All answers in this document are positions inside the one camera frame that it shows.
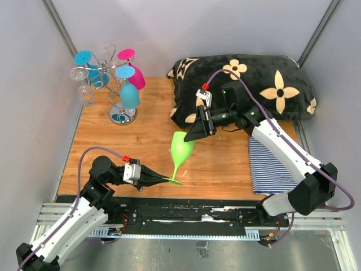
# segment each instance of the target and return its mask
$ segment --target cable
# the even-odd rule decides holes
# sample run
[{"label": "cable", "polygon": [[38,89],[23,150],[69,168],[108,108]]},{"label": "cable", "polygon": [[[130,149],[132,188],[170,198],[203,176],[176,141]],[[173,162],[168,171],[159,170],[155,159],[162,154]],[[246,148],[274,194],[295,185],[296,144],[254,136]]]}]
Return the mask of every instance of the cable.
[{"label": "cable", "polygon": [[81,164],[83,162],[84,156],[91,150],[103,150],[103,151],[107,151],[110,152],[111,154],[119,157],[119,158],[123,158],[122,155],[116,153],[115,151],[112,151],[108,148],[104,148],[104,147],[100,147],[100,146],[94,146],[94,147],[90,147],[87,148],[83,154],[81,155],[80,159],[79,159],[79,164],[78,164],[78,189],[77,189],[77,197],[75,199],[75,204],[74,204],[74,208],[70,211],[69,216],[67,216],[64,221],[51,233],[49,234],[49,236],[44,240],[44,242],[42,242],[41,245],[39,245],[36,249],[34,249],[19,265],[19,268],[17,269],[17,271],[21,271],[22,268],[24,267],[24,265],[35,255],[36,252],[38,252],[41,248],[42,245],[45,245],[64,225],[65,223],[70,219],[70,217],[75,213],[78,204],[79,204],[79,200],[80,200],[80,186],[81,186],[81,177],[80,177],[80,173],[81,173]]},{"label": "cable", "polygon": [[237,129],[233,129],[233,130],[226,130],[226,129],[225,129],[225,126],[222,126],[222,130],[225,131],[225,132],[232,133],[232,132],[239,131],[239,130],[242,130],[242,129],[237,128]]},{"label": "cable", "polygon": [[[125,231],[125,228],[128,226],[128,217],[125,214],[120,214],[120,217],[124,218],[124,225],[123,225],[123,229],[122,229],[122,234]],[[112,241],[93,241],[91,239],[84,239],[85,242],[90,243],[90,244],[113,244],[115,242],[117,242],[120,238],[116,238],[115,240]]]},{"label": "cable", "polygon": [[278,218],[276,218],[276,222],[277,222],[277,225],[278,225],[277,230],[274,231],[273,233],[270,233],[270,234],[269,234],[270,236],[273,236],[273,235],[275,235],[276,233],[278,233],[278,236],[280,235],[281,221],[280,221]]},{"label": "cable", "polygon": [[270,247],[274,247],[275,245],[279,244],[291,231],[291,228],[293,226],[293,222],[294,222],[294,212],[292,213],[292,218],[291,218],[291,223],[288,226],[287,231],[282,235],[282,237],[280,239],[278,239],[276,242],[274,242],[273,244],[270,244]]},{"label": "cable", "polygon": [[353,206],[355,206],[355,200],[352,197],[352,195],[342,186],[340,185],[338,182],[336,182],[331,176],[327,175],[325,172],[323,172],[320,168],[318,168],[316,165],[314,165],[305,155],[303,155],[284,135],[280,134],[280,131],[277,129],[277,127],[275,126],[275,124],[272,122],[272,120],[270,119],[270,117],[268,116],[268,114],[266,113],[265,109],[262,107],[262,105],[255,99],[255,97],[252,95],[252,93],[250,92],[250,90],[248,89],[248,87],[246,86],[246,84],[243,82],[243,80],[237,75],[235,74],[233,71],[227,70],[227,69],[219,69],[218,71],[216,71],[214,74],[212,74],[212,76],[208,79],[207,81],[207,85],[209,85],[211,83],[211,81],[213,80],[213,78],[215,78],[215,76],[221,72],[229,72],[231,74],[233,74],[238,81],[240,81],[240,83],[243,85],[243,87],[245,88],[247,94],[249,95],[249,97],[251,98],[251,100],[257,105],[257,107],[261,110],[262,114],[265,116],[266,120],[268,121],[268,123],[272,126],[273,130],[276,131],[276,133],[283,139],[284,142],[287,143],[287,145],[293,150],[295,151],[304,161],[305,163],[310,163],[310,166],[317,171],[318,173],[320,173],[323,177],[325,177],[328,181],[330,181],[331,183],[333,183],[335,186],[337,186],[344,194],[346,194],[346,196],[350,199],[350,204],[346,207],[321,207],[321,209],[327,209],[327,210],[331,210],[331,211],[345,211],[345,210],[349,210],[352,209]]}]

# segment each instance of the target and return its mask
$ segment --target wooden surface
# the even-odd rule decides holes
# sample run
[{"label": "wooden surface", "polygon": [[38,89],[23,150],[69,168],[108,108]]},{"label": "wooden surface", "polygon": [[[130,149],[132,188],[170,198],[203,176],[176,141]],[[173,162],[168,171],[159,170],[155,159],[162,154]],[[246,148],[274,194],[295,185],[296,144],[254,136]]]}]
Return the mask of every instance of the wooden surface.
[{"label": "wooden surface", "polygon": [[[173,173],[169,148],[173,133],[180,128],[169,117],[175,104],[172,80],[147,78],[147,86],[140,91],[138,117],[127,126],[117,126],[110,121],[108,92],[97,90],[95,105],[83,109],[59,194],[76,194],[79,158],[91,146],[107,147],[140,159],[141,164],[159,174],[171,177]],[[281,121],[280,125],[296,139],[291,121]],[[247,138],[244,131],[228,133],[218,129],[215,136],[197,141],[192,156],[176,176],[183,186],[162,183],[145,187],[141,193],[130,185],[113,189],[116,195],[124,196],[261,199],[262,196],[252,192]],[[81,187],[88,181],[91,163],[99,155],[108,155],[117,165],[124,164],[104,151],[88,152],[82,165]]]}]

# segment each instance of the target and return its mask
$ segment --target red connector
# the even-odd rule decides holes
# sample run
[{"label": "red connector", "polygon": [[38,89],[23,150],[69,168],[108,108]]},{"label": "red connector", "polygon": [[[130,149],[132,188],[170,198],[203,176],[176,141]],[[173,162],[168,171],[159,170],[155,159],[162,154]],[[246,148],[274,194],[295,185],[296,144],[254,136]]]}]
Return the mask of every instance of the red connector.
[{"label": "red connector", "polygon": [[209,89],[209,85],[207,83],[204,83],[202,86],[202,89],[204,90],[208,90]]},{"label": "red connector", "polygon": [[130,162],[130,156],[124,155],[123,156],[123,161],[129,163]]}]

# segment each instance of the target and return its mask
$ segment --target striped cloth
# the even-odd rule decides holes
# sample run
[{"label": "striped cloth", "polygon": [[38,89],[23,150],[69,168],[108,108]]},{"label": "striped cloth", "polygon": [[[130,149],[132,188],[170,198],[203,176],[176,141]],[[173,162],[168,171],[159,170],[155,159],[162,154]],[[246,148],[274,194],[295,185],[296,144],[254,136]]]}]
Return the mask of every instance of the striped cloth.
[{"label": "striped cloth", "polygon": [[296,187],[286,167],[260,141],[248,139],[250,175],[255,194],[270,195]]}]

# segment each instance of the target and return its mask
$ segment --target metal stand base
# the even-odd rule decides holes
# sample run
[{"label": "metal stand base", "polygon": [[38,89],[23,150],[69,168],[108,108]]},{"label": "metal stand base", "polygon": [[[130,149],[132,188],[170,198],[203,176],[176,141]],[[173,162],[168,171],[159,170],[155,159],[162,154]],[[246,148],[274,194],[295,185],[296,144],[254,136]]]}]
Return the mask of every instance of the metal stand base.
[{"label": "metal stand base", "polygon": [[122,103],[118,102],[110,109],[109,118],[116,125],[127,125],[135,120],[137,114],[138,111],[136,108],[123,108]]}]

